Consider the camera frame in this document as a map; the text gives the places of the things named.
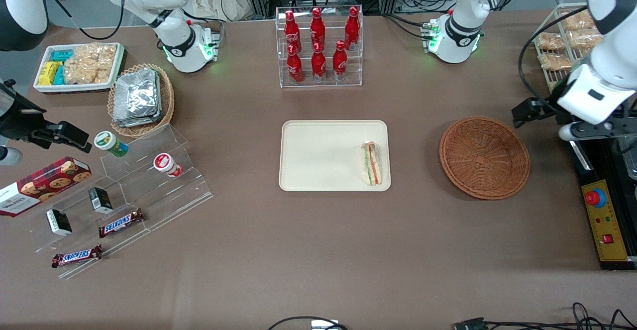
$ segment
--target white tray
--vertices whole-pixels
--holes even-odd
[[[360,146],[373,141],[383,183],[365,183]],[[288,121],[281,135],[279,186],[296,192],[382,192],[392,184],[387,125],[379,119]]]
[[[46,47],[44,56],[40,62],[38,73],[36,74],[36,80],[33,81],[33,88],[42,92],[43,94],[76,94],[81,92],[91,92],[94,90],[108,91],[111,85],[115,82],[117,74],[121,66],[121,60],[123,59],[124,48],[119,42],[105,42],[105,45],[115,45],[117,50],[115,51],[115,58],[113,60],[113,66],[111,67],[111,74],[108,77],[108,81],[98,84],[84,84],[84,85],[38,85],[38,77],[44,63],[51,60],[51,55],[54,51],[59,50],[74,50],[76,47],[84,44],[68,44],[68,45],[52,45]]]

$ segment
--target yellow control panel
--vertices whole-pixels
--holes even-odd
[[[601,180],[583,186],[582,194],[589,214],[599,260],[603,262],[628,260],[624,240],[615,217],[615,210],[608,195],[606,181]]]

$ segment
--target wrapped sandwich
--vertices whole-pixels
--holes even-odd
[[[378,149],[374,142],[364,143],[360,149],[363,156],[363,169],[365,171],[365,181],[368,185],[380,185],[383,183],[380,177],[380,166],[378,165]]]

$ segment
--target emergency stop button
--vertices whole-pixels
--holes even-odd
[[[602,208],[606,205],[606,194],[601,189],[593,189],[586,192],[584,195],[584,201],[587,205],[591,205],[595,208]]]

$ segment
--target yellow snack package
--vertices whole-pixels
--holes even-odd
[[[50,86],[55,80],[55,72],[62,66],[62,62],[45,62],[38,76],[38,84]]]

